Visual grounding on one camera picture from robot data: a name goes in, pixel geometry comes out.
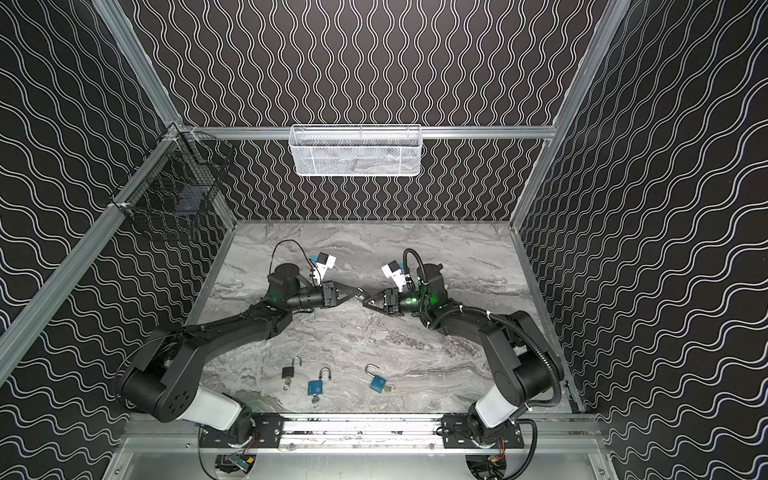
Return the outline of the black padlock with key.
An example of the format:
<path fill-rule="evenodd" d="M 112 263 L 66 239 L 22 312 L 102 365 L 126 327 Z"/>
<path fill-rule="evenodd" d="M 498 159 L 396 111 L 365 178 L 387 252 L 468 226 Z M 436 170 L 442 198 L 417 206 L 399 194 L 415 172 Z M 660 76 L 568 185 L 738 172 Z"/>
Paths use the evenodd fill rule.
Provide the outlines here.
<path fill-rule="evenodd" d="M 300 356 L 294 356 L 291 360 L 291 364 L 282 369 L 283 389 L 289 390 L 295 377 L 296 366 L 302 366 L 303 359 Z"/>

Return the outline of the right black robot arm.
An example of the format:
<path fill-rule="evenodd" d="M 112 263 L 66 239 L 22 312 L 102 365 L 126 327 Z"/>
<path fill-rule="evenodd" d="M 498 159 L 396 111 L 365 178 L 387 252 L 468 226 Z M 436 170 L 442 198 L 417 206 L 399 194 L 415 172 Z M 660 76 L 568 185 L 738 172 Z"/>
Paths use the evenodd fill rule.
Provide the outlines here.
<path fill-rule="evenodd" d="M 383 267 L 395 286 L 377 293 L 360 291 L 365 308 L 388 316 L 410 314 L 431 331 L 460 337 L 482 347 L 493 385 L 468 417 L 479 429 L 495 429 L 533 406 L 552 407 L 563 396 L 563 368 L 530 314 L 493 313 L 453 299 L 443 265 L 426 263 L 412 248 L 403 260 Z"/>

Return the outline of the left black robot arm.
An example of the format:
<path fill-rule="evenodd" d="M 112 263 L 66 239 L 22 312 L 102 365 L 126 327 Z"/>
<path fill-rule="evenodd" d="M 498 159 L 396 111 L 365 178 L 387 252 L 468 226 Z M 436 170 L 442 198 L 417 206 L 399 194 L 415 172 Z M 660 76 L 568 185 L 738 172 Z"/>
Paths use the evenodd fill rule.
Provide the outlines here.
<path fill-rule="evenodd" d="M 206 363 L 279 335 L 298 311 L 334 308 L 362 294 L 334 281 L 315 285 L 292 263 L 275 267 L 267 280 L 265 296 L 239 314 L 152 332 L 118 377 L 116 394 L 160 422 L 179 419 L 192 407 Z"/>

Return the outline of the blue padlock right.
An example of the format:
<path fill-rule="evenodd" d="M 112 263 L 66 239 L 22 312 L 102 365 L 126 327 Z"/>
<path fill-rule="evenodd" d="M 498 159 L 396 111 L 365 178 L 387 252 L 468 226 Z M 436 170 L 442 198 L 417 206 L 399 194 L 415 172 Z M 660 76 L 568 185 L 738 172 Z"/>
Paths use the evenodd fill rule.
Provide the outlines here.
<path fill-rule="evenodd" d="M 394 386 L 378 374 L 378 369 L 379 367 L 372 363 L 364 367 L 365 373 L 371 377 L 369 388 L 377 393 L 392 392 Z"/>

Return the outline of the blue padlock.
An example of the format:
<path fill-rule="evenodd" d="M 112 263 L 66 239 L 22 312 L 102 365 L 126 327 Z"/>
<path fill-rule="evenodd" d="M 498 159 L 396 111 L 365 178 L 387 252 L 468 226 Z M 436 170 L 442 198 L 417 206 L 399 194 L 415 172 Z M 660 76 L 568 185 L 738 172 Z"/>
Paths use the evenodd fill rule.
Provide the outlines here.
<path fill-rule="evenodd" d="M 318 378 L 308 382 L 307 395 L 311 398 L 311 403 L 316 406 L 320 402 L 320 397 L 324 392 L 324 381 L 332 379 L 332 370 L 329 367 L 322 367 Z"/>
<path fill-rule="evenodd" d="M 372 363 L 364 367 L 365 373 L 371 377 L 369 388 L 377 393 L 392 392 L 394 386 L 378 374 L 378 369 L 379 367 Z"/>

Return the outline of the blue padlock middle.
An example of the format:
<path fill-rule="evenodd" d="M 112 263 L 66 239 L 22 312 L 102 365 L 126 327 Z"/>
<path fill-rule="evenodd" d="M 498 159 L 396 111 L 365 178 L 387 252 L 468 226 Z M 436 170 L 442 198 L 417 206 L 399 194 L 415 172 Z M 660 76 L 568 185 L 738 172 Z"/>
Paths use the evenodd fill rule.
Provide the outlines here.
<path fill-rule="evenodd" d="M 324 392 L 324 381 L 332 379 L 332 370 L 329 367 L 322 367 L 318 378 L 308 382 L 307 395 L 311 398 L 311 403 L 316 406 L 320 402 L 320 397 Z"/>

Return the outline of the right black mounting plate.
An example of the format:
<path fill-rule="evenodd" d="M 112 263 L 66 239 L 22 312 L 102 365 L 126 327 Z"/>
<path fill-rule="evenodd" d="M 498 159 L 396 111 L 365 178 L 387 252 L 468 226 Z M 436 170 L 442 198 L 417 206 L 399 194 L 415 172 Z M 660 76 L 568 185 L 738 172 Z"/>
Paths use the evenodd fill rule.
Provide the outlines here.
<path fill-rule="evenodd" d="M 468 414 L 446 414 L 435 429 L 446 449 L 522 449 L 524 440 L 520 427 L 507 420 L 495 427 L 485 426 L 479 417 Z"/>

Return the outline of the black mounting plate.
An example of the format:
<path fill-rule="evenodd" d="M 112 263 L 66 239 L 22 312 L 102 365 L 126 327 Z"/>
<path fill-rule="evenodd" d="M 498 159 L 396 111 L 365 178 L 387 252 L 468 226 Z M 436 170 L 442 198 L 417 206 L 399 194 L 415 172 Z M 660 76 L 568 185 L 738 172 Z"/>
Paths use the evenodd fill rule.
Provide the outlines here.
<path fill-rule="evenodd" d="M 520 427 L 507 420 L 495 427 L 485 426 L 479 417 L 468 414 L 446 414 L 435 429 L 446 449 L 522 449 L 524 440 Z"/>
<path fill-rule="evenodd" d="M 249 420 L 236 420 L 226 431 L 205 426 L 199 436 L 202 448 L 277 448 L 286 418 L 280 414 L 253 414 Z"/>

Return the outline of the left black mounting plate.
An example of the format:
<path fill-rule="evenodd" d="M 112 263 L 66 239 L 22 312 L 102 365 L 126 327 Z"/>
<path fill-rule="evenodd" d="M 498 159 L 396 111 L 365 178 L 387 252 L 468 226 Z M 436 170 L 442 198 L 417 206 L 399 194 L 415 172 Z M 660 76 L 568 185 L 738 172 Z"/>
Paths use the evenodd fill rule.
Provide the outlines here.
<path fill-rule="evenodd" d="M 205 426 L 199 436 L 202 448 L 277 448 L 286 418 L 280 414 L 253 414 L 249 420 L 236 420 L 226 431 Z"/>

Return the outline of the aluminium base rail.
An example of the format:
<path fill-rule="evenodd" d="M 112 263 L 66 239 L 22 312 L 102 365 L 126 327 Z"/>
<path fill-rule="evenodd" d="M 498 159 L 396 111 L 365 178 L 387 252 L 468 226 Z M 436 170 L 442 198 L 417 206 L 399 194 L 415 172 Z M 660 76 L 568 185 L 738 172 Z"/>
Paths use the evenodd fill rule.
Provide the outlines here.
<path fill-rule="evenodd" d="M 538 453 L 600 453 L 600 425 L 592 415 L 530 415 L 538 428 Z M 462 415 L 449 414 L 261 414 L 249 453 L 428 454 L 521 453 L 531 444 L 530 428 L 515 424 L 504 445 L 472 440 Z M 235 447 L 192 423 L 156 422 L 148 415 L 129 421 L 121 450 L 131 453 L 230 453 Z"/>

